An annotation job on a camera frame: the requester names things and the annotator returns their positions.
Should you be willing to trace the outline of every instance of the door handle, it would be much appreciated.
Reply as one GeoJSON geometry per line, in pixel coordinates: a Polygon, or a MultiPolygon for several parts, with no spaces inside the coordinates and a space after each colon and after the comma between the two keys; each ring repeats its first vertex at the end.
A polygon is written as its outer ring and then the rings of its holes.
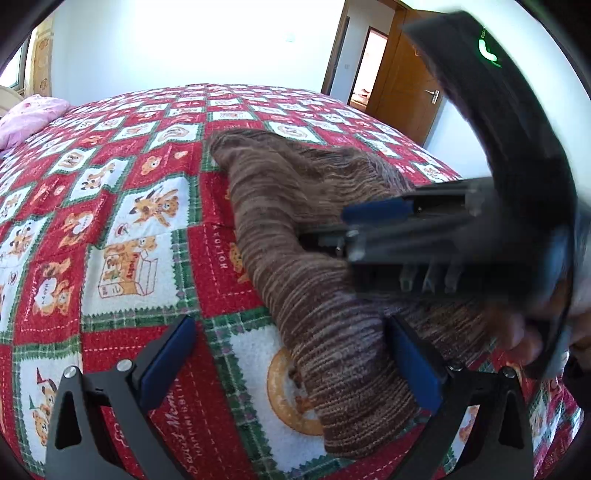
{"type": "Polygon", "coordinates": [[[439,90],[435,90],[434,92],[431,90],[425,90],[425,92],[431,95],[431,103],[435,105],[437,103],[437,99],[439,98],[439,90]]]}

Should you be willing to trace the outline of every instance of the blue gripper pad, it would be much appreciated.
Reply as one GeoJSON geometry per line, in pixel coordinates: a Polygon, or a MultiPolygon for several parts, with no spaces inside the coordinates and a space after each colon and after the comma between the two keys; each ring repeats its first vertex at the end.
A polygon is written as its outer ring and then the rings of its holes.
{"type": "Polygon", "coordinates": [[[143,412],[160,406],[178,371],[193,350],[196,338],[195,320],[186,316],[142,377],[138,403],[143,412]]]}
{"type": "Polygon", "coordinates": [[[347,205],[340,218],[348,225],[403,220],[413,212],[413,203],[402,198],[347,205]]]}
{"type": "Polygon", "coordinates": [[[445,377],[438,374],[430,365],[417,344],[411,341],[398,322],[393,321],[389,326],[392,327],[391,346],[394,350],[394,360],[400,374],[407,381],[418,405],[434,414],[443,401],[442,387],[445,377]]]}

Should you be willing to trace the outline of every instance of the wooden headboard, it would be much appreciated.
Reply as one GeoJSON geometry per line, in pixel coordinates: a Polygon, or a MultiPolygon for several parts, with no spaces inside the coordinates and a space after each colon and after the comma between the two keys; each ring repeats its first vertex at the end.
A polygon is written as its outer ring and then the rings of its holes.
{"type": "Polygon", "coordinates": [[[0,85],[0,118],[16,104],[22,102],[22,97],[11,88],[0,85]]]}

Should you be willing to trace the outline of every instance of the window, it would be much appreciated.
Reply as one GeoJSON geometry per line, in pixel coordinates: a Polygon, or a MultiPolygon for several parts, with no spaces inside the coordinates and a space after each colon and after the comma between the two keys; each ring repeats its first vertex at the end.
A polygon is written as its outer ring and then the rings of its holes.
{"type": "Polygon", "coordinates": [[[25,63],[27,62],[29,40],[30,37],[25,40],[12,60],[8,62],[6,69],[0,75],[0,85],[15,90],[25,88],[25,63]]]}

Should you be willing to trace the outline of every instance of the person's hand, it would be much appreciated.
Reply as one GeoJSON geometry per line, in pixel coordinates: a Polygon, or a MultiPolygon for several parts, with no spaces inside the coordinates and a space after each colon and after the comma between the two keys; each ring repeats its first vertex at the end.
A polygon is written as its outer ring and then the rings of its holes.
{"type": "MultiPolygon", "coordinates": [[[[570,344],[579,350],[591,348],[591,288],[587,292],[574,297],[570,309],[573,326],[570,344]]],[[[533,308],[528,314],[536,319],[556,318],[562,313],[566,293],[565,282],[559,283],[550,301],[533,308]]],[[[535,328],[525,325],[525,313],[499,305],[490,306],[486,313],[491,333],[512,360],[526,365],[538,357],[543,347],[542,338],[535,328]]]]}

